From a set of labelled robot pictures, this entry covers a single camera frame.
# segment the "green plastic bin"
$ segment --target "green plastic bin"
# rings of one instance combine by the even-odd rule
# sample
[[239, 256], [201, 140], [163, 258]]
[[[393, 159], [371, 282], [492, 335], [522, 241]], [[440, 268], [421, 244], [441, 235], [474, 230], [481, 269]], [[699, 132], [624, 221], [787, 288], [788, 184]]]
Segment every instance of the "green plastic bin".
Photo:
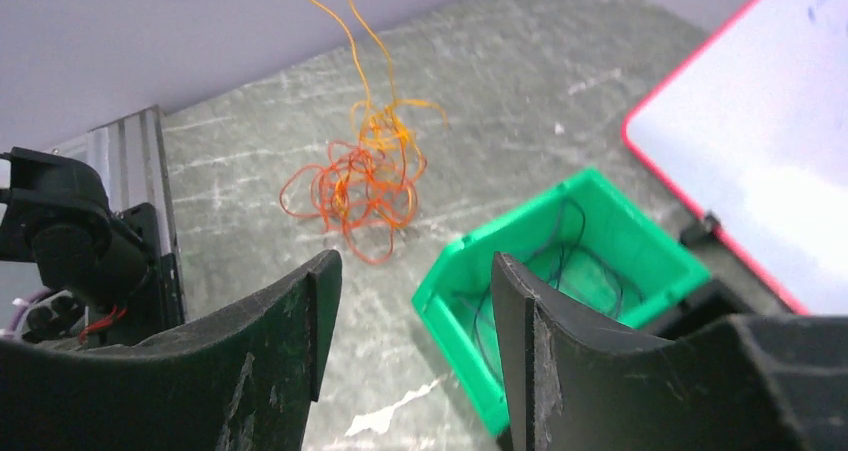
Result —
[[[575, 241], [581, 227], [580, 243], [588, 251], [570, 256], [563, 273], [568, 284], [559, 289], [607, 314], [620, 303], [616, 319], [625, 325], [647, 324], [710, 278], [704, 265], [594, 169], [447, 245], [412, 304], [493, 436], [509, 426], [491, 298], [486, 298], [494, 253], [520, 260], [535, 253], [527, 264], [541, 277], [552, 262], [561, 262], [556, 257], [561, 251], [538, 250], [554, 234], [557, 241]], [[610, 279], [603, 262], [621, 279]]]

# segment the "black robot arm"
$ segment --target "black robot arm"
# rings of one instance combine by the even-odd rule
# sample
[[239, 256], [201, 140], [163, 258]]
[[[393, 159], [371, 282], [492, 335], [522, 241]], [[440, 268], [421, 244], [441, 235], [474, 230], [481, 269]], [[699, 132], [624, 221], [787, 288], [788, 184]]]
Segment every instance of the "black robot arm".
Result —
[[155, 250], [109, 209], [97, 172], [74, 159], [13, 148], [0, 259], [34, 262], [52, 290], [104, 311], [152, 278]]

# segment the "black plastic part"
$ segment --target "black plastic part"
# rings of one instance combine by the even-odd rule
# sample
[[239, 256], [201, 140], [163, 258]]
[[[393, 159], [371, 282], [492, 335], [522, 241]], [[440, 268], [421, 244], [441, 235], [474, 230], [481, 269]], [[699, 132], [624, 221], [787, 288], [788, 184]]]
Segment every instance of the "black plastic part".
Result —
[[838, 450], [848, 318], [736, 315], [677, 341], [623, 326], [498, 254], [516, 451]]
[[53, 313], [43, 306], [36, 306], [27, 313], [26, 324], [29, 333], [38, 341], [58, 339], [65, 330], [58, 322], [53, 320]]
[[57, 222], [85, 229], [98, 254], [109, 246], [109, 201], [97, 171], [75, 159], [22, 148], [0, 159], [10, 163], [10, 187], [2, 193], [8, 208], [0, 224], [0, 261], [33, 262], [33, 236]]
[[[123, 344], [132, 346], [156, 333], [185, 322], [182, 296], [173, 255], [160, 256], [156, 209], [149, 203], [125, 210], [121, 220], [144, 242], [150, 273], [143, 284], [128, 296], [126, 315], [103, 333], [92, 336], [89, 346]], [[89, 322], [96, 322], [111, 309], [89, 308]]]
[[680, 232], [680, 244], [690, 248], [713, 239], [718, 226], [718, 218], [712, 213], [706, 213], [702, 219], [695, 221]]
[[687, 336], [733, 314], [754, 314], [720, 279], [713, 279], [692, 292], [676, 306], [642, 327], [642, 331], [665, 339]]
[[341, 279], [341, 257], [324, 251], [136, 346], [61, 352], [0, 340], [2, 448], [299, 450]]
[[63, 330], [70, 329], [85, 313], [85, 308], [79, 300], [65, 295], [50, 301], [50, 309], [56, 313], [56, 321]]
[[498, 448], [501, 451], [515, 451], [515, 447], [512, 445], [512, 428], [507, 427], [498, 435], [495, 442], [498, 443]]
[[42, 228], [33, 235], [31, 246], [45, 286], [66, 289], [95, 308], [124, 302], [149, 272], [150, 256], [140, 243], [114, 231], [100, 253], [84, 226], [67, 221]]

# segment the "table surface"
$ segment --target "table surface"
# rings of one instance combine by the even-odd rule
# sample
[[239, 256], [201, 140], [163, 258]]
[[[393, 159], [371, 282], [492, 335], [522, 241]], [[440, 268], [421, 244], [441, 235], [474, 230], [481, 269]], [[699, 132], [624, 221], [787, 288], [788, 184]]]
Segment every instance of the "table surface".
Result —
[[[277, 203], [290, 175], [326, 160], [328, 141], [353, 139], [347, 110], [363, 93], [340, 48], [166, 118], [188, 312], [208, 314], [339, 249], [343, 297], [304, 449], [496, 449], [410, 298], [445, 244], [587, 166], [676, 234], [690, 216], [619, 130], [705, 35], [643, 0], [464, 0], [381, 36], [403, 97], [441, 104], [451, 124], [403, 115], [430, 166], [392, 261], [359, 261], [339, 235]], [[386, 99], [379, 49], [365, 42], [360, 54]], [[698, 254], [757, 309], [778, 312], [727, 251]]]

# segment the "tangled orange wire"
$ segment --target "tangled orange wire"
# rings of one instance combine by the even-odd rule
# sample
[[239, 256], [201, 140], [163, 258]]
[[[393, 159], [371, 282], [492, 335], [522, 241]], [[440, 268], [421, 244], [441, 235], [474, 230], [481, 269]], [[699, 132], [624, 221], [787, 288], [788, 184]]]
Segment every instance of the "tangled orange wire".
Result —
[[[394, 69], [389, 52], [380, 38], [371, 30], [353, 0], [347, 0], [350, 9], [371, 38], [380, 47], [388, 63], [392, 102], [380, 110], [372, 103], [371, 89], [359, 63], [356, 42], [344, 21], [317, 0], [308, 0], [335, 19], [350, 41], [353, 62], [365, 88], [365, 100], [350, 109], [350, 122], [357, 135], [356, 144], [333, 141], [327, 149], [330, 164], [309, 164], [297, 171], [280, 190], [283, 211], [298, 218], [321, 218], [325, 232], [341, 233], [351, 251], [371, 264], [380, 264], [391, 257], [394, 235], [398, 229], [410, 224], [418, 209], [415, 182], [427, 168], [427, 159], [415, 143], [415, 133], [397, 116], [400, 106], [432, 108], [442, 114], [445, 127], [447, 115], [441, 106], [417, 99], [398, 99], [395, 91]], [[357, 125], [359, 109], [365, 113]], [[308, 171], [314, 171], [310, 194], [314, 212], [296, 213], [285, 203], [285, 193], [292, 183]], [[357, 248], [352, 232], [357, 228], [386, 224], [389, 227], [388, 250], [370, 257]]]

